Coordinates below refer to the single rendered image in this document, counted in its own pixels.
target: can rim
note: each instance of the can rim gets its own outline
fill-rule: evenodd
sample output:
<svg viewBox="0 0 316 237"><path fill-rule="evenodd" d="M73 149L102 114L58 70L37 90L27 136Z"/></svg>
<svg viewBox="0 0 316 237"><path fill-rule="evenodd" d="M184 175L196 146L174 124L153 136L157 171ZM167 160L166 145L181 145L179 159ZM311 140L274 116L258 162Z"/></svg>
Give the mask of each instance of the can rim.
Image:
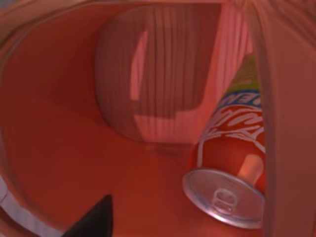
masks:
<svg viewBox="0 0 316 237"><path fill-rule="evenodd" d="M210 208L206 208L205 205L202 204L202 202L198 199L198 197L192 192L192 190L190 188L189 176L197 171L212 172L212 173L227 177L229 179L233 179L233 180L241 183L242 185L245 185L246 187L248 187L251 191L253 191L262 200L263 203L265 202L265 197L263 196L263 194L260 191L258 191L252 185L248 184L247 182L239 179L238 177L236 177L234 175L231 175L229 173L226 173L224 171L220 171L217 169L195 168L195 169L191 170L190 172L186 173L182 178L183 191L184 191L185 195L188 197L188 199L195 206L197 206L201 211L208 214L209 216L211 216L211 217L213 217L221 222L224 222L228 225L231 225L231 226L235 226L235 227L243 228L243 229L260 229L260 228L262 228L262 223L263 223L262 219L260 221L249 221L249 220L248 221L243 221L243 220L234 221L231 218L227 218L227 217L223 216L223 214L219 213L211 206L210 206Z"/></svg>

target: can lid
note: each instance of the can lid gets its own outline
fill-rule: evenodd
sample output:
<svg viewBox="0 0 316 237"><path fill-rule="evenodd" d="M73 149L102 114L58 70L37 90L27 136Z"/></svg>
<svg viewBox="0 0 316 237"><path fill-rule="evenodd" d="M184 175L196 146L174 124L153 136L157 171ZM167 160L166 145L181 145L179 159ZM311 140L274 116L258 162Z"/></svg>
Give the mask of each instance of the can lid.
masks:
<svg viewBox="0 0 316 237"><path fill-rule="evenodd" d="M186 196L202 211L244 229L262 227L264 196L245 181L215 169L195 169L183 177Z"/></svg>

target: red bucket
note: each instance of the red bucket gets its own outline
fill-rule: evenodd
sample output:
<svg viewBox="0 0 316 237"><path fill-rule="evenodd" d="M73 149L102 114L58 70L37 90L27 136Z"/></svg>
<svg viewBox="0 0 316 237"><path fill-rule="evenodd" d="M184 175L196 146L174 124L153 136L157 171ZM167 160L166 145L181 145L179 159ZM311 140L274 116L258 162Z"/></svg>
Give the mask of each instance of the red bucket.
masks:
<svg viewBox="0 0 316 237"><path fill-rule="evenodd" d="M197 207L236 227L262 226L265 142L252 54L208 121L191 161L183 186Z"/></svg>

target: can pull tab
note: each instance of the can pull tab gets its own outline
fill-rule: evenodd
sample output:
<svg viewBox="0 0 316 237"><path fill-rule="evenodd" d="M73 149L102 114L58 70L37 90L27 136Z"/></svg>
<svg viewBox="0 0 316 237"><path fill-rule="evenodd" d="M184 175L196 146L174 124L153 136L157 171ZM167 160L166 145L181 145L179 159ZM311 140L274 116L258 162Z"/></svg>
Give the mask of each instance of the can pull tab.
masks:
<svg viewBox="0 0 316 237"><path fill-rule="evenodd" d="M226 189L217 189L213 196L212 206L222 214L232 215L237 206L237 196Z"/></svg>

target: can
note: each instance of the can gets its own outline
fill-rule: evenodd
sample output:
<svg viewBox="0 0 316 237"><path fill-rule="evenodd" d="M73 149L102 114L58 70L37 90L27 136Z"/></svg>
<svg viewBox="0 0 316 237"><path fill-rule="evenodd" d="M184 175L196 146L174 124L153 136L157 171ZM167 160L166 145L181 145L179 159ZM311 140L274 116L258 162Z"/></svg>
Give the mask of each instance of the can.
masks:
<svg viewBox="0 0 316 237"><path fill-rule="evenodd" d="M253 54L244 58L191 158L183 188L198 208L235 227L262 227L265 139Z"/></svg>

